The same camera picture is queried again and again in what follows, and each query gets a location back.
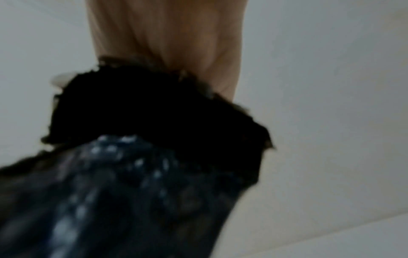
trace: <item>black fabric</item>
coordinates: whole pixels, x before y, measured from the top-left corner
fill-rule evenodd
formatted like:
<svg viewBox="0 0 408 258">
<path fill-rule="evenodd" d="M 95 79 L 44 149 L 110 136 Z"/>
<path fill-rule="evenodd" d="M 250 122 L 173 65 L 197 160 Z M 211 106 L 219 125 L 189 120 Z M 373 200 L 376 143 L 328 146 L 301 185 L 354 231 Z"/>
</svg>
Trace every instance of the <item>black fabric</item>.
<svg viewBox="0 0 408 258">
<path fill-rule="evenodd" d="M 0 170 L 0 257 L 209 257 L 267 130 L 185 72 L 102 65 L 56 96 L 55 146 Z"/>
</svg>

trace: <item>hand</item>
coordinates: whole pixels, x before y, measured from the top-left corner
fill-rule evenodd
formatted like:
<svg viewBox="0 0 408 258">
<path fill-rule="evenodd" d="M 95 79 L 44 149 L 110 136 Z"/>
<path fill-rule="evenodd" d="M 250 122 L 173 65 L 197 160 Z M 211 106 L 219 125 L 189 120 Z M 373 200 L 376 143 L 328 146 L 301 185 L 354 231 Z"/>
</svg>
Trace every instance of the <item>hand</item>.
<svg viewBox="0 0 408 258">
<path fill-rule="evenodd" d="M 96 55 L 142 55 L 187 70 L 229 100 L 247 0 L 86 0 Z"/>
</svg>

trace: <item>white ceiling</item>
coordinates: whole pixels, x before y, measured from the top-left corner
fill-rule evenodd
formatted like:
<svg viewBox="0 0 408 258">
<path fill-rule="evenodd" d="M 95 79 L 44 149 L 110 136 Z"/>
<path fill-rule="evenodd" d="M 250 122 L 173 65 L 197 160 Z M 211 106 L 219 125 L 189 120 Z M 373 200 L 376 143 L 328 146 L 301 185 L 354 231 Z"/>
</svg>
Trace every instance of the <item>white ceiling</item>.
<svg viewBox="0 0 408 258">
<path fill-rule="evenodd" d="M 408 212 L 408 1 L 250 1 L 236 100 L 278 147 L 215 257 Z M 86 26 L 0 2 L 0 162 L 38 148 L 51 76 L 94 64 Z"/>
</svg>

